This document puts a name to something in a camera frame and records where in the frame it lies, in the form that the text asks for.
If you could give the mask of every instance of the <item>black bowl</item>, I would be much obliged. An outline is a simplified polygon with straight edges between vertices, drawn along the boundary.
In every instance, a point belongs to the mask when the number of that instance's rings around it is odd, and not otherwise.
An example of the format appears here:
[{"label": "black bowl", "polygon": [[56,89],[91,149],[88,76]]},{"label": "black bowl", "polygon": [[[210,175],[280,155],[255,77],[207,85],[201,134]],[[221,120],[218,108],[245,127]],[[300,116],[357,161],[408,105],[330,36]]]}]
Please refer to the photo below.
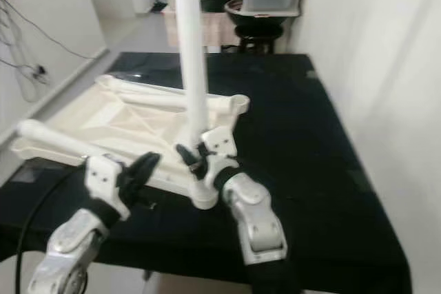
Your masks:
[{"label": "black bowl", "polygon": [[266,14],[250,14],[240,11],[242,0],[228,1],[224,9],[236,25],[280,25],[287,17],[274,17]]}]

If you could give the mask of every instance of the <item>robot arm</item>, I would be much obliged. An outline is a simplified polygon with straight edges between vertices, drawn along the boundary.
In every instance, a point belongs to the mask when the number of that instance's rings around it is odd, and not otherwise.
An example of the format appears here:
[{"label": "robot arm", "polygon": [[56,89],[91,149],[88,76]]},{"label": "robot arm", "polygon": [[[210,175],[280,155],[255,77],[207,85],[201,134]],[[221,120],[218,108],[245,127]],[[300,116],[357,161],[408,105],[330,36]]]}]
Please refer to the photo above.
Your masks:
[{"label": "robot arm", "polygon": [[126,220],[139,189],[160,156],[148,153],[128,169],[111,156],[88,158],[85,186],[92,200],[51,235],[45,258],[28,287],[29,294],[77,294],[89,264],[110,228]]},{"label": "robot arm", "polygon": [[182,145],[176,149],[196,178],[207,189],[220,192],[223,202],[232,210],[245,264],[285,259],[287,242],[282,224],[271,209],[271,196],[232,158],[237,151],[230,128],[209,130],[201,140],[200,157]]}]

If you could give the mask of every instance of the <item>black table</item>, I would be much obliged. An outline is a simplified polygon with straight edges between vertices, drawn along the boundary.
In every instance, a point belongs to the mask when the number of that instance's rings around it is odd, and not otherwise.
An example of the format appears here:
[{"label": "black table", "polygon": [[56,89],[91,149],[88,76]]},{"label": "black table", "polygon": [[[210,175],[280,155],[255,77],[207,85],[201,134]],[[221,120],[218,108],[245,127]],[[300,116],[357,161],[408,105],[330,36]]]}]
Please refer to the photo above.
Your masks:
[{"label": "black table", "polygon": [[[302,285],[334,293],[410,293],[400,244],[308,57],[210,54],[207,69],[211,93],[251,98],[234,132],[238,155],[271,191]],[[177,54],[124,53],[110,71],[182,87]],[[31,184],[10,181],[0,189],[0,260],[14,254],[38,196],[66,171],[43,169]],[[45,250],[50,233],[86,198],[82,182],[83,174],[74,174],[48,200],[27,250]],[[222,204],[201,211],[185,197],[149,191],[156,206],[135,207],[112,230],[97,262],[246,281],[234,221]]]}]

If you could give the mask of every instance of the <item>white plastic tube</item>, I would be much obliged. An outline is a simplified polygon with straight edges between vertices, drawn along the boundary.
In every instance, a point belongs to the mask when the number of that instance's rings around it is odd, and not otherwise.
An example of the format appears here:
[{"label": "white plastic tube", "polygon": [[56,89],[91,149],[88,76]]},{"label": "white plastic tube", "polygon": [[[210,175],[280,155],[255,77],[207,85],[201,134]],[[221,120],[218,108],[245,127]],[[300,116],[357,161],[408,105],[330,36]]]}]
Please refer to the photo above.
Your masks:
[{"label": "white plastic tube", "polygon": [[[164,96],[158,94],[135,94],[121,93],[118,95],[122,101],[139,103],[142,105],[187,108],[185,96]],[[232,96],[219,96],[207,98],[209,110],[219,114],[231,114],[233,112],[234,98]]]},{"label": "white plastic tube", "polygon": [[127,82],[110,75],[101,75],[95,81],[116,93],[158,93],[157,89],[148,87],[146,84]]},{"label": "white plastic tube", "polygon": [[67,134],[53,130],[37,120],[21,121],[17,127],[17,133],[22,137],[40,141],[80,156],[100,156],[104,154],[112,154],[115,158],[127,165],[132,162],[125,156],[116,155],[115,153],[111,153],[106,149],[85,143],[79,139],[68,136]]},{"label": "white plastic tube", "polygon": [[207,75],[199,0],[176,0],[176,21],[183,84],[187,91],[189,147],[195,148],[201,134],[208,129]]}]

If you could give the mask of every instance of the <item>metal bracket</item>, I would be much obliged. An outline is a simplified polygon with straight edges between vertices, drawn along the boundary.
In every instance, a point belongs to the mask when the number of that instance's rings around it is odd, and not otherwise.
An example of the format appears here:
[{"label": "metal bracket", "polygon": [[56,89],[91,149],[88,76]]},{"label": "metal bracket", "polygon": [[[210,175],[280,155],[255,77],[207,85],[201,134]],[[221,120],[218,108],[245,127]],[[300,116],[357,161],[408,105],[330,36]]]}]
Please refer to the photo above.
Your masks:
[{"label": "metal bracket", "polygon": [[213,183],[216,176],[226,167],[237,168],[239,164],[228,158],[228,156],[236,156],[236,143],[227,126],[216,127],[202,134],[202,141],[205,147],[212,152],[207,156],[208,172],[205,175],[205,186],[213,189]]},{"label": "metal bracket", "polygon": [[119,198],[119,188],[116,186],[122,170],[119,162],[107,156],[91,156],[86,166],[85,186],[92,198],[105,201],[119,212],[122,220],[127,220],[130,211]]}]

